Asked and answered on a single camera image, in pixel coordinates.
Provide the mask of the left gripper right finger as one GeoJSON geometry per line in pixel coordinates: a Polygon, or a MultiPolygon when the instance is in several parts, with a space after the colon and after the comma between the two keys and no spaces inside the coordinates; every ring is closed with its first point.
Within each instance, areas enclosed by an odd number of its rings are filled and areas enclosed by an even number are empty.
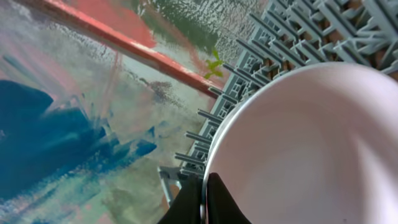
{"type": "Polygon", "coordinates": [[[211,173],[207,183],[209,224],[251,224],[217,173],[211,173]]]}

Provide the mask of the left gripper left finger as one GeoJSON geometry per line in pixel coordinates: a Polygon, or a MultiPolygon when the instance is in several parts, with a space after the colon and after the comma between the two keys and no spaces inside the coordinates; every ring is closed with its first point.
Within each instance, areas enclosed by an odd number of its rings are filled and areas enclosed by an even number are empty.
{"type": "Polygon", "coordinates": [[[158,224],[201,224],[202,180],[190,176],[158,224]]]}

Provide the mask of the pink bowl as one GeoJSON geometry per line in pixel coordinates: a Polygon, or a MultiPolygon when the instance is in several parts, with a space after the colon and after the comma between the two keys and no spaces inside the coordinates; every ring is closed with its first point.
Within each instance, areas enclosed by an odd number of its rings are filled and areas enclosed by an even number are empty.
{"type": "Polygon", "coordinates": [[[291,71],[227,117],[213,172],[253,223],[396,223],[397,82],[343,62],[291,71]]]}

